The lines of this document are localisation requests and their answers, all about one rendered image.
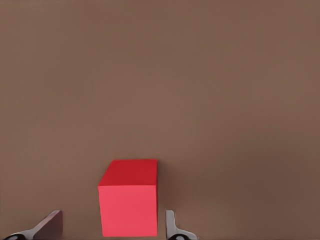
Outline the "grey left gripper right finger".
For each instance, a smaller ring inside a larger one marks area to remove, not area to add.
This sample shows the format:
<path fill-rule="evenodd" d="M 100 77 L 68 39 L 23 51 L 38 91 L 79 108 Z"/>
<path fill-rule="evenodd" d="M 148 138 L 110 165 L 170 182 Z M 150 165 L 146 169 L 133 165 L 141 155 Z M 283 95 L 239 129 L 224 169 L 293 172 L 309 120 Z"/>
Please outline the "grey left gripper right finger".
<path fill-rule="evenodd" d="M 198 240 L 198 236 L 177 227 L 173 210 L 165 211 L 166 240 Z"/>

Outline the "red wooden cube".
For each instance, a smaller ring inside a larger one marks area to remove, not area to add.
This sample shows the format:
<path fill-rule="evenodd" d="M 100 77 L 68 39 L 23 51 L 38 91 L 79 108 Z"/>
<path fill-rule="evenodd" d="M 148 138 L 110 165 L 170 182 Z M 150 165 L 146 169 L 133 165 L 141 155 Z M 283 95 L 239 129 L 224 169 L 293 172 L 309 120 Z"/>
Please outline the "red wooden cube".
<path fill-rule="evenodd" d="M 104 237 L 158 234 L 157 159 L 112 160 L 98 184 Z"/>

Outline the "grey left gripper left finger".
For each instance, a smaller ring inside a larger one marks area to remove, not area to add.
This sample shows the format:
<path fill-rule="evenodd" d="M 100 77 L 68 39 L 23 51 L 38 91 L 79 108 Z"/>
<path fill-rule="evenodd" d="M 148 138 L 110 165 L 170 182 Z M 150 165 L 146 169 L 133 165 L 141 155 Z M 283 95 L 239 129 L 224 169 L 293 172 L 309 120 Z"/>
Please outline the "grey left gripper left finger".
<path fill-rule="evenodd" d="M 54 210 L 31 229 L 12 233 L 2 240 L 61 240 L 63 212 Z"/>

